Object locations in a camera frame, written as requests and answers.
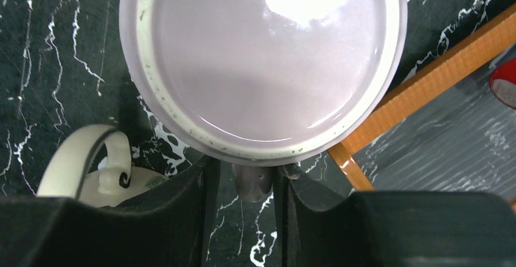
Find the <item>black marble countertop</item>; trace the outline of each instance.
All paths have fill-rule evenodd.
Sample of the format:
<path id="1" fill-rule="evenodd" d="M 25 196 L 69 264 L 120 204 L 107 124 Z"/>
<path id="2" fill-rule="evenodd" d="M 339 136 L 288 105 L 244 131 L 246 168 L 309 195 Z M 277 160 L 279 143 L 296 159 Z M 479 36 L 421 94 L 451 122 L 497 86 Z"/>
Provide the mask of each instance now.
<path id="1" fill-rule="evenodd" d="M 415 74 L 514 2 L 516 0 L 408 0 L 408 34 L 392 86 Z M 184 170 L 202 155 L 156 120 L 131 82 L 120 45 L 118 5 L 119 0 L 0 0 L 0 193 L 34 195 L 60 142 L 74 130 L 92 123 L 119 127 L 130 139 L 134 163 L 167 176 Z M 485 73 L 476 79 L 477 85 L 469 81 L 469 85 L 462 84 L 458 88 L 460 92 L 468 89 L 479 92 L 471 92 L 468 96 L 473 99 L 464 98 L 462 103 L 474 102 L 474 96 L 489 97 L 483 93 L 486 91 L 484 78 Z M 467 115 L 467 106 L 462 107 L 464 120 L 471 118 Z M 499 116 L 512 114 L 506 113 L 502 106 L 496 110 L 503 112 Z M 451 119 L 455 111 L 447 111 L 446 116 L 441 111 L 440 123 L 428 123 L 428 119 L 438 115 L 437 111 L 428 112 L 431 114 L 420 114 L 403 123 L 412 125 L 400 127 L 406 126 L 413 132 L 413 124 L 423 122 L 434 130 L 447 125 L 443 118 Z M 478 125 L 472 130 L 480 130 L 479 135 L 486 136 L 494 142 L 493 146 L 502 150 L 505 145 L 500 145 L 498 133 L 508 125 L 492 118 L 494 120 L 487 120 L 484 127 Z M 490 135 L 484 133 L 486 126 L 492 130 Z M 467 185 L 461 187 L 461 183 L 469 181 L 471 184 L 475 182 L 473 178 L 450 182 L 456 176 L 451 175 L 424 180 L 429 174 L 425 174 L 422 167 L 423 170 L 414 174 L 418 175 L 415 178 L 418 182 L 414 182 L 406 178 L 404 172 L 392 172 L 400 166 L 397 161 L 401 161 L 402 168 L 418 168 L 417 165 L 429 163 L 423 158 L 415 162 L 410 159 L 414 154 L 428 154 L 422 153 L 429 146 L 429 143 L 419 142 L 422 136 L 398 137 L 397 145 L 388 147 L 389 138 L 404 136 L 396 130 L 398 128 L 357 153 L 356 158 L 375 186 L 470 190 Z M 410 147 L 398 150 L 403 144 Z M 431 146 L 434 150 L 437 148 L 437 145 Z M 491 153 L 493 158 L 509 154 Z M 378 165 L 386 170 L 378 170 Z M 347 195 L 352 191 L 325 153 L 301 162 L 301 166 L 338 193 Z M 272 198 L 257 204 L 243 202 L 235 193 L 229 165 L 224 165 L 221 175 L 208 261 L 214 266 L 230 266 L 229 259 L 232 266 L 278 266 Z"/>

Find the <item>red object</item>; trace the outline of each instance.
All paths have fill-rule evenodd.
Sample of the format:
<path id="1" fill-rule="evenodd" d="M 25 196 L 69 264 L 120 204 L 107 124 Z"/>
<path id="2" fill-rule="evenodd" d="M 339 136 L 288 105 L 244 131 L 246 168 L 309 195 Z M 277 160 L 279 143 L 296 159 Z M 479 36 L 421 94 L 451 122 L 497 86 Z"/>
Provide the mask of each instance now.
<path id="1" fill-rule="evenodd" d="M 489 88 L 500 102 L 516 109 L 516 58 L 502 64 L 491 73 Z"/>

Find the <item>wooden stick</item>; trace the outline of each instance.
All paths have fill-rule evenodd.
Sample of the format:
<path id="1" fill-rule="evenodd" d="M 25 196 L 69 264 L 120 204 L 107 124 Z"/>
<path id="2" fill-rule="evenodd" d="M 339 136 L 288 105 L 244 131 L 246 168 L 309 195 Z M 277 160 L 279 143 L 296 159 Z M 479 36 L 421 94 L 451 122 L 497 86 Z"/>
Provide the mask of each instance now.
<path id="1" fill-rule="evenodd" d="M 516 43 L 516 4 L 385 95 L 342 144 L 356 153 L 458 81 Z"/>
<path id="2" fill-rule="evenodd" d="M 340 170 L 346 175 L 351 186 L 357 191 L 374 190 L 368 177 L 364 175 L 362 169 L 355 162 L 353 157 L 347 152 L 342 143 L 336 144 L 328 150 L 328 154 L 335 161 Z"/>

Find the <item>white marble veining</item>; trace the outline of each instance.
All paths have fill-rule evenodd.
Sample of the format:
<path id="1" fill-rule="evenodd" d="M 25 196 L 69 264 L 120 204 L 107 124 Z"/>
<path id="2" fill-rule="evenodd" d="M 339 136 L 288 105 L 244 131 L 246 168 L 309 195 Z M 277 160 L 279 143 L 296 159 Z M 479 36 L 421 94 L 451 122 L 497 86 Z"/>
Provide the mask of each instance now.
<path id="1" fill-rule="evenodd" d="M 78 125 L 85 125 L 78 122 L 74 116 L 74 106 L 84 107 L 84 110 L 91 110 L 89 114 L 99 114 L 97 122 L 124 123 L 123 116 L 119 116 L 115 111 L 102 112 L 95 105 L 89 104 L 90 100 L 86 102 L 70 101 L 69 96 L 65 95 L 65 91 L 69 88 L 76 89 L 81 93 L 91 93 L 92 100 L 101 100 L 105 102 L 102 106 L 109 106 L 110 102 L 116 102 L 115 99 L 109 99 L 109 89 L 115 86 L 125 85 L 124 79 L 113 78 L 112 67 L 108 66 L 111 57 L 114 57 L 110 50 L 110 41 L 118 41 L 117 38 L 113 40 L 113 35 L 110 35 L 109 28 L 113 27 L 113 15 L 117 13 L 118 0 L 98 0 L 99 6 L 91 7 L 91 1 L 88 5 L 88 0 L 45 0 L 47 5 L 42 5 L 42 0 L 0 0 L 0 21 L 12 20 L 9 18 L 9 13 L 6 11 L 16 10 L 19 13 L 23 12 L 24 18 L 20 20 L 20 26 L 23 25 L 23 34 L 21 35 L 21 44 L 16 49 L 17 61 L 9 60 L 13 63 L 13 67 L 19 72 L 21 78 L 17 79 L 17 91 L 7 90 L 6 96 L 2 98 L 3 102 L 13 105 L 18 117 L 19 126 L 0 127 L 0 154 L 2 160 L 0 165 L 0 185 L 5 196 L 12 195 L 20 189 L 12 190 L 10 188 L 10 180 L 15 176 L 20 177 L 23 190 L 27 193 L 35 193 L 37 189 L 37 180 L 31 179 L 34 174 L 31 166 L 36 163 L 31 155 L 33 152 L 41 150 L 38 148 L 39 139 L 47 138 L 51 133 L 56 134 L 56 138 L 52 142 L 57 141 L 57 145 L 65 138 L 70 131 L 76 129 Z M 417 5 L 418 9 L 430 9 L 431 4 L 437 0 L 408 0 L 412 6 Z M 413 76 L 422 66 L 428 64 L 431 60 L 442 55 L 448 51 L 448 48 L 454 44 L 451 40 L 452 34 L 456 30 L 461 29 L 462 24 L 466 23 L 469 16 L 478 15 L 475 27 L 468 32 L 474 32 L 479 26 L 486 23 L 492 15 L 488 13 L 487 8 L 494 4 L 494 0 L 469 0 L 470 2 L 460 6 L 457 9 L 456 20 L 453 23 L 447 23 L 443 27 L 437 27 L 440 31 L 435 34 L 436 47 L 423 55 L 418 55 L 418 60 L 410 67 L 409 77 Z M 38 15 L 45 13 L 48 15 L 41 17 Z M 89 29 L 91 23 L 97 16 L 99 23 L 98 28 L 98 45 L 95 47 L 85 47 L 88 43 L 88 38 L 91 37 Z M 0 35 L 9 33 L 2 28 Z M 100 50 L 98 58 L 90 55 L 95 51 Z M 489 67 L 491 69 L 499 65 L 509 52 L 494 59 Z M 49 86 L 42 86 L 41 80 L 38 80 L 43 74 L 51 74 L 49 78 Z M 72 83 L 74 80 L 71 76 L 86 76 L 80 79 L 80 83 Z M 482 98 L 488 97 L 487 94 L 472 97 L 469 107 L 482 105 Z M 178 167 L 189 164 L 185 152 L 189 149 L 188 145 L 178 140 L 174 134 L 170 133 L 163 124 L 159 122 L 154 114 L 146 107 L 142 98 L 138 95 L 131 95 L 128 97 L 134 101 L 136 111 L 141 113 L 145 125 L 148 124 L 149 130 L 152 132 L 150 137 L 146 140 L 132 145 L 133 159 L 139 162 L 146 162 L 149 167 L 153 167 L 155 159 L 162 159 L 167 164 L 167 176 L 173 176 L 178 173 Z M 32 105 L 29 102 L 35 102 L 37 106 L 41 106 L 43 114 L 41 116 L 32 115 Z M 482 107 L 487 113 L 491 114 L 490 108 Z M 41 118 L 48 118 L 51 120 L 49 125 L 43 124 Z M 514 114 L 504 115 L 507 120 L 516 120 Z M 479 158 L 477 164 L 466 165 L 458 162 L 454 167 L 447 169 L 444 173 L 438 173 L 431 166 L 424 166 L 418 171 L 405 172 L 402 176 L 389 176 L 390 168 L 387 172 L 383 172 L 385 166 L 385 157 L 387 155 L 394 156 L 394 158 L 401 155 L 404 149 L 396 148 L 396 144 L 400 142 L 397 140 L 399 126 L 406 126 L 407 121 L 404 120 L 400 125 L 393 130 L 379 137 L 371 144 L 370 148 L 364 151 L 364 161 L 361 163 L 363 171 L 367 174 L 369 179 L 380 188 L 392 189 L 429 189 L 429 190 L 492 190 L 495 192 L 504 192 L 508 189 L 513 189 L 516 185 L 516 179 L 511 176 L 511 173 L 506 173 L 502 169 L 508 167 L 511 163 L 516 162 L 515 158 L 511 156 L 511 151 L 514 151 L 514 141 L 510 136 L 504 132 L 511 126 L 513 122 L 507 120 L 485 120 L 485 124 L 475 124 L 483 129 L 477 134 L 477 138 L 482 139 L 486 143 L 485 157 Z M 413 128 L 416 132 L 424 133 L 434 128 L 447 128 L 452 126 L 450 122 L 428 119 Z M 420 136 L 416 138 L 412 147 L 424 146 L 429 142 L 430 136 Z M 457 154 L 460 156 L 465 154 L 470 148 L 463 145 Z M 166 148 L 177 155 L 172 157 L 170 154 L 163 152 Z M 447 157 L 448 153 L 436 150 L 433 152 L 433 157 Z M 414 164 L 421 164 L 428 162 L 428 158 L 421 154 L 421 151 L 414 153 L 408 158 L 413 158 L 411 162 Z M 400 158 L 399 161 L 392 161 L 391 167 L 398 165 L 407 166 L 410 162 L 408 158 Z M 309 160 L 299 163 L 299 165 L 310 174 L 313 179 L 320 180 L 323 183 L 330 183 L 336 178 L 332 175 L 339 174 L 338 169 L 332 164 L 331 158 L 327 153 L 321 153 Z M 474 168 L 477 166 L 484 166 L 477 170 L 467 172 L 466 175 L 461 174 L 462 167 Z M 423 180 L 415 181 L 417 177 L 424 177 Z M 232 181 L 229 178 L 224 179 L 221 183 L 229 184 L 229 188 L 233 188 Z M 335 191 L 341 188 L 346 195 L 352 192 L 349 185 L 344 185 L 344 182 L 339 182 Z M 208 230 L 210 234 L 210 249 L 219 248 L 221 244 L 231 245 L 231 255 L 238 258 L 245 258 L 245 262 L 252 266 L 278 266 L 275 261 L 274 251 L 277 248 L 276 241 L 278 239 L 276 228 L 271 224 L 271 216 L 273 216 L 273 196 L 269 196 L 267 200 L 256 205 L 250 205 L 243 202 L 235 194 L 224 193 L 224 197 L 220 198 L 220 205 L 217 205 L 217 214 L 214 227 Z M 227 239 L 226 232 L 234 231 L 235 235 L 232 237 L 233 241 L 224 241 Z M 226 257 L 220 257 L 218 252 L 212 251 L 206 260 L 213 265 L 221 265 L 219 262 L 227 262 Z"/>
<path id="2" fill-rule="evenodd" d="M 487 6 L 491 3 L 492 0 L 473 0 L 471 7 L 463 8 L 459 10 L 457 15 L 457 20 L 454 23 L 451 23 L 447 27 L 445 27 L 441 31 L 441 36 L 439 37 L 439 41 L 437 43 L 437 46 L 435 50 L 428 51 L 425 57 L 423 57 L 420 60 L 416 61 L 416 65 L 410 70 L 409 74 L 406 76 L 404 81 L 407 81 L 411 77 L 413 77 L 416 72 L 419 70 L 420 66 L 423 64 L 427 64 L 429 60 L 433 60 L 439 56 L 441 56 L 443 53 L 448 51 L 448 48 L 450 47 L 450 40 L 448 39 L 448 34 L 452 34 L 461 24 L 461 20 L 468 15 L 471 12 L 478 13 L 480 12 L 479 8 L 483 7 L 482 14 L 480 20 L 476 23 L 475 28 L 471 31 L 471 33 L 474 33 L 479 25 L 483 24 L 484 21 L 487 19 Z"/>

